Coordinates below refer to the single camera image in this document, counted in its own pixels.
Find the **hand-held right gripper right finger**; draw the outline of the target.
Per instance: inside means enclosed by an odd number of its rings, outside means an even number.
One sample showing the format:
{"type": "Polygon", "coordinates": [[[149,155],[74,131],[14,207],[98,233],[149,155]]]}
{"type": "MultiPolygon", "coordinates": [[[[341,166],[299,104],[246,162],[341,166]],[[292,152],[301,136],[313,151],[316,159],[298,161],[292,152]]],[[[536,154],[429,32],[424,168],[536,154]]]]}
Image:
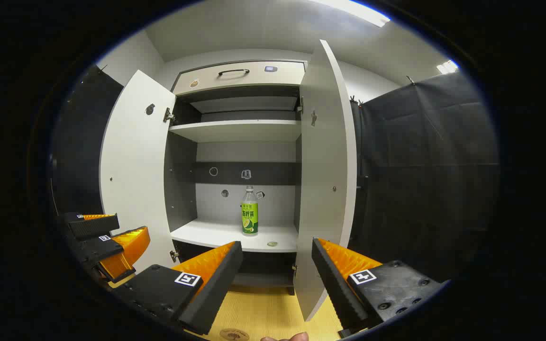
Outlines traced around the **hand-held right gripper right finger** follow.
{"type": "Polygon", "coordinates": [[[447,285],[403,261],[381,263],[322,238],[312,240],[311,256],[343,332],[361,332],[394,320],[447,285]]]}

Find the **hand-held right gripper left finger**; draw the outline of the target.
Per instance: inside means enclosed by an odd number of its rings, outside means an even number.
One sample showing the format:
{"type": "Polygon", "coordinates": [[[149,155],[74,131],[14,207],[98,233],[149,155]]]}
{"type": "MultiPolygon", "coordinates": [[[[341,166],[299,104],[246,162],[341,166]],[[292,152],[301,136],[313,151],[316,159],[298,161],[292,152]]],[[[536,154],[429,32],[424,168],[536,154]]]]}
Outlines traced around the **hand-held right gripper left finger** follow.
{"type": "Polygon", "coordinates": [[[151,265],[112,294],[168,330],[205,335],[242,261],[241,242],[228,242],[172,268],[151,265]]]}

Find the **grey cabinet door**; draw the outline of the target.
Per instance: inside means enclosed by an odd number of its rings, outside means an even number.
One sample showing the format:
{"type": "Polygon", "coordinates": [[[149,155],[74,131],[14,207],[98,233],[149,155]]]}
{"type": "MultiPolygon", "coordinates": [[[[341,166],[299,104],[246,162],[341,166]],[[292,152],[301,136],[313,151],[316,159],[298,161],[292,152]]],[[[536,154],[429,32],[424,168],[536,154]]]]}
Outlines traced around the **grey cabinet door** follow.
{"type": "Polygon", "coordinates": [[[347,246],[355,216],[357,145],[346,82],[331,47],[316,43],[300,84],[301,194],[295,295],[310,321],[327,291],[311,250],[314,238],[347,246]]]}
{"type": "Polygon", "coordinates": [[[116,214],[122,232],[146,226],[150,243],[134,264],[171,268],[173,250],[164,195],[164,161],[176,96],[143,71],[136,71],[117,98],[100,149],[100,200],[116,214]]]}

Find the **green label drink bottle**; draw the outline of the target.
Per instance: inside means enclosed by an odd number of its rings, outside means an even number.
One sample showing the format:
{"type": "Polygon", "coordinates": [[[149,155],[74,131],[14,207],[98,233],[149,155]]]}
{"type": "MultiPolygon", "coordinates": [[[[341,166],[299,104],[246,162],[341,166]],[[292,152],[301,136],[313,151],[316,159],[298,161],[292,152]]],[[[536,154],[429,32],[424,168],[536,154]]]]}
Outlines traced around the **green label drink bottle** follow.
{"type": "Polygon", "coordinates": [[[258,235],[258,201],[252,186],[246,187],[240,207],[242,233],[246,236],[258,235]]]}

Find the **black backdrop cloth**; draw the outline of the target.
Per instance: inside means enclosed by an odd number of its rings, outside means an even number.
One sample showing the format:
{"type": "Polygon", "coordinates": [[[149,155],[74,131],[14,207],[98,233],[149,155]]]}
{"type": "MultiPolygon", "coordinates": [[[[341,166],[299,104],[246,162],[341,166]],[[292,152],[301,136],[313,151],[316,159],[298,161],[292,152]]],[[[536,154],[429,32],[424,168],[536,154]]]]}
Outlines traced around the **black backdrop cloth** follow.
{"type": "MultiPolygon", "coordinates": [[[[69,93],[50,160],[58,212],[103,212],[100,149],[122,90],[92,67],[69,93]]],[[[350,104],[357,183],[348,246],[436,281],[455,278],[487,231],[498,182],[496,143],[472,85],[454,73],[350,104]]]]}

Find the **large ceiling light panel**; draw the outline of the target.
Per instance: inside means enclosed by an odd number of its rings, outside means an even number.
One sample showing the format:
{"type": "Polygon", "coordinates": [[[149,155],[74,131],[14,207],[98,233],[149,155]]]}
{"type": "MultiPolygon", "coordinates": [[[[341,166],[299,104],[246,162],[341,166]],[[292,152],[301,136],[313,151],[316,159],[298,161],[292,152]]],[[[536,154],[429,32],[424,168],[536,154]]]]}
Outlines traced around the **large ceiling light panel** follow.
{"type": "Polygon", "coordinates": [[[360,18],[364,21],[370,22],[372,25],[377,27],[383,27],[388,22],[391,21],[389,17],[386,17],[384,14],[364,6],[359,2],[353,0],[309,0],[321,4],[323,6],[328,6],[334,9],[338,9],[354,17],[360,18]]]}

